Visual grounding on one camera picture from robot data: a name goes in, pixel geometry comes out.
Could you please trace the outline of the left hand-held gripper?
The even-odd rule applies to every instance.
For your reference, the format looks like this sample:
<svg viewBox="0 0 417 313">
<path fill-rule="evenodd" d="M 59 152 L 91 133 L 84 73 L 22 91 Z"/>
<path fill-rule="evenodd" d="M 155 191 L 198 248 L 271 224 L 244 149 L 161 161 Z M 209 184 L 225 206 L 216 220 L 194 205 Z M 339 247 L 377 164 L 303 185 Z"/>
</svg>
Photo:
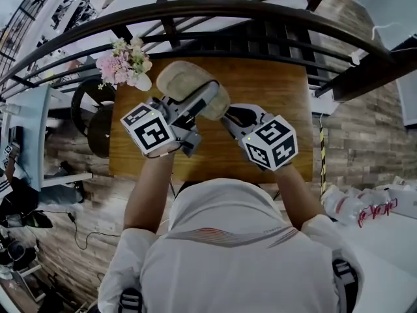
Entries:
<svg viewBox="0 0 417 313">
<path fill-rule="evenodd" d="M 121 123 L 144 155 L 177 142 L 190 157 L 201 142 L 195 118 L 218 94 L 220 84 L 209 81 L 182 102 L 170 97 L 150 97 L 121 118 Z"/>
</svg>

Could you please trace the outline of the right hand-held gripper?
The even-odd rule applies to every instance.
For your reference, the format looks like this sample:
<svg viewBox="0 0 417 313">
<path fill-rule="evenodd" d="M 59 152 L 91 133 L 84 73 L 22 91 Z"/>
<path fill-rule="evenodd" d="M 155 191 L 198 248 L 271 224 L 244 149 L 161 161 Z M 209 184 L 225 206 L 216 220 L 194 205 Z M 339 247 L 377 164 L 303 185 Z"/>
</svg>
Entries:
<svg viewBox="0 0 417 313">
<path fill-rule="evenodd" d="M 276 171 L 298 154 L 293 126 L 281 115 L 271 118 L 258 105 L 232 104 L 220 121 L 235 140 L 241 139 L 249 161 L 264 169 Z"/>
</svg>

